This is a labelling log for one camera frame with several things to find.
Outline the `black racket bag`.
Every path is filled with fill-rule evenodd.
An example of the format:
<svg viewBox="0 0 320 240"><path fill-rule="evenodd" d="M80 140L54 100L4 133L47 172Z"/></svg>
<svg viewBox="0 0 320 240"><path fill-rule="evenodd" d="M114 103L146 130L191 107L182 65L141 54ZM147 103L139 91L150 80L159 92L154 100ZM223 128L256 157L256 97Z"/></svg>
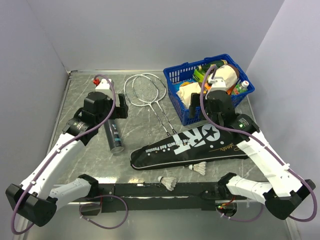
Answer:
<svg viewBox="0 0 320 240"><path fill-rule="evenodd" d="M247 158L229 132L207 123L134 150L130 154L130 165L143 171Z"/></svg>

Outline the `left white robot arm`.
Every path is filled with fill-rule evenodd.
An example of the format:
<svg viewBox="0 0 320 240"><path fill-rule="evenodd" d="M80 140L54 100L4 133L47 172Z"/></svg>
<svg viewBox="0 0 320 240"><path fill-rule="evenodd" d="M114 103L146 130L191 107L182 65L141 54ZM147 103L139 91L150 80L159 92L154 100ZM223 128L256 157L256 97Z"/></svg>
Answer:
<svg viewBox="0 0 320 240"><path fill-rule="evenodd" d="M90 92L63 128L55 146L41 164L19 185L10 184L5 194L14 215L42 227L57 210L80 198L93 201L99 196L99 182L82 174L71 183L53 188L67 164L99 132L104 120L126 119L125 95L118 94L119 106L102 92Z"/></svg>

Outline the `black shuttlecock tube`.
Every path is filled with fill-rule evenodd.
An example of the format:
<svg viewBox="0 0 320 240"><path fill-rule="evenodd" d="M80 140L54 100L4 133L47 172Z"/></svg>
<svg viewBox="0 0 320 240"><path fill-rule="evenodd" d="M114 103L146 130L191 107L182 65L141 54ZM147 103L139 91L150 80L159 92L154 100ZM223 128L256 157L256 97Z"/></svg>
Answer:
<svg viewBox="0 0 320 240"><path fill-rule="evenodd" d="M122 139L120 137L116 121L114 119L108 119L104 124L104 131L106 139L109 145L110 152L119 154L124 150Z"/></svg>

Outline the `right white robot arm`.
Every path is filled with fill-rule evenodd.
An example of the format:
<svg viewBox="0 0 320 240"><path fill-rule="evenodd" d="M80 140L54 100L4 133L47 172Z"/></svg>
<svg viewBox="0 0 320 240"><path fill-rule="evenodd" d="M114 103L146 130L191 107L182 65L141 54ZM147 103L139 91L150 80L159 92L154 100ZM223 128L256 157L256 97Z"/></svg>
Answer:
<svg viewBox="0 0 320 240"><path fill-rule="evenodd" d="M312 214L303 221L310 222L316 217L316 185L310 179L304 180L280 158L250 116L235 111L230 95L223 90L210 91L206 95L193 93L189 107L191 116L195 114L196 107L200 107L203 118L210 124L229 133L236 147L254 162L267 179L266 182L257 182L230 172L218 182L218 193L223 199L235 195L256 200L265 205L273 216L285 220L311 196Z"/></svg>

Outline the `white shuttlecock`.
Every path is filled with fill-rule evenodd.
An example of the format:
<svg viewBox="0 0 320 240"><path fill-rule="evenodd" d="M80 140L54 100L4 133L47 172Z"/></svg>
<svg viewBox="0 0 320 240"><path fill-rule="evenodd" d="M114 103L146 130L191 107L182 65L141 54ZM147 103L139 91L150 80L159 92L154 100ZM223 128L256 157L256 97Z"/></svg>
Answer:
<svg viewBox="0 0 320 240"><path fill-rule="evenodd" d="M203 162L200 162L197 164L190 164L188 166L188 169L191 171L195 171L202 176L205 176L206 175L206 165L207 165L207 163L205 161L203 161Z"/></svg>
<svg viewBox="0 0 320 240"><path fill-rule="evenodd" d="M157 180L163 184L168 191L173 191L177 184L177 179L175 177L159 176Z"/></svg>

